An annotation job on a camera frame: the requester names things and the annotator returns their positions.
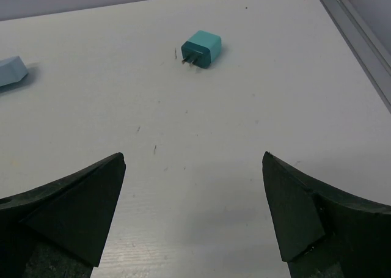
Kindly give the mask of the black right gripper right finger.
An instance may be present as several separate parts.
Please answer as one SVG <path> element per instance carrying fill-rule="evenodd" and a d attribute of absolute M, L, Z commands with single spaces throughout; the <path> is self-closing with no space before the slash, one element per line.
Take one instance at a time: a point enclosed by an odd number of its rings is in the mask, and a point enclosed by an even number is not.
<path fill-rule="evenodd" d="M 291 277 L 390 277 L 390 206 L 317 180 L 269 152 L 262 172 Z"/>

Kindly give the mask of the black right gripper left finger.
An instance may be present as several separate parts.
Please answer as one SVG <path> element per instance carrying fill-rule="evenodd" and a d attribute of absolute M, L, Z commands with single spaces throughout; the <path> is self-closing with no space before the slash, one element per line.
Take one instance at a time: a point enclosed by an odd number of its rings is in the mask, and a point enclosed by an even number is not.
<path fill-rule="evenodd" d="M 1 199 L 1 277 L 90 277 L 99 266 L 125 176 L 115 153 Z"/>

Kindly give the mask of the teal charger plug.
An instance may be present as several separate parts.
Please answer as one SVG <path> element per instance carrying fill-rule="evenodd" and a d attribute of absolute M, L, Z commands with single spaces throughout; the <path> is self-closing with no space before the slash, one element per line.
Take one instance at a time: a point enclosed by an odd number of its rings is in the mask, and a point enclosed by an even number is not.
<path fill-rule="evenodd" d="M 207 69 L 220 55 L 222 39 L 216 34 L 197 31 L 181 46 L 182 64 Z"/>

